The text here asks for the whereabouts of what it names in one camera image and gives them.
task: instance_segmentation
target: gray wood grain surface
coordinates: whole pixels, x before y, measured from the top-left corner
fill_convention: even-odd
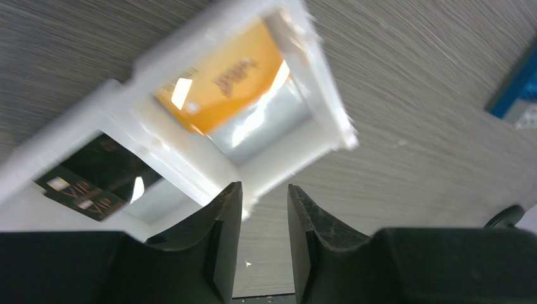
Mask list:
[[[210,2],[2,0],[0,161]],[[366,234],[535,204],[537,132],[483,108],[533,40],[537,1],[308,4],[362,146],[290,182]],[[243,223],[234,296],[293,292],[285,184]]]

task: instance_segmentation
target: wooden table surface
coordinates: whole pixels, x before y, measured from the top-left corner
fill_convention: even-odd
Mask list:
[[[0,162],[211,2],[2,0]],[[535,204],[537,132],[483,108],[533,40],[537,1],[308,4],[361,146],[290,182],[366,234]],[[243,223],[234,296],[293,292],[286,184]]]

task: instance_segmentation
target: orange battery label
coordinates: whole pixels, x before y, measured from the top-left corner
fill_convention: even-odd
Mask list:
[[[155,96],[188,131],[207,134],[265,93],[282,62],[265,24],[259,21]]]

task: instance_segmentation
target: white plastic holder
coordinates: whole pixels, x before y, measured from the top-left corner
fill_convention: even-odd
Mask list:
[[[155,103],[153,93],[260,18],[294,75],[311,117],[237,166],[208,137],[180,127]],[[0,167],[0,230],[120,229],[143,240],[205,206],[232,181],[243,182],[243,218],[247,218],[252,206],[288,177],[330,151],[358,146],[357,132],[318,40],[300,0],[219,2],[139,58],[128,82],[107,80],[14,150]],[[104,222],[96,222],[38,195],[40,187],[33,181],[100,132],[184,194],[181,202],[170,207],[172,212],[148,222],[142,204],[135,201]],[[167,199],[173,198],[173,189],[166,184],[161,187],[168,187],[163,190],[170,193]],[[161,191],[154,192],[154,197],[143,196],[146,204],[162,200]]]

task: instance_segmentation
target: blue object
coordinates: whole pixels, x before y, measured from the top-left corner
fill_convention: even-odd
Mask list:
[[[488,109],[492,115],[504,118],[517,100],[537,103],[537,45],[528,52],[522,68]]]

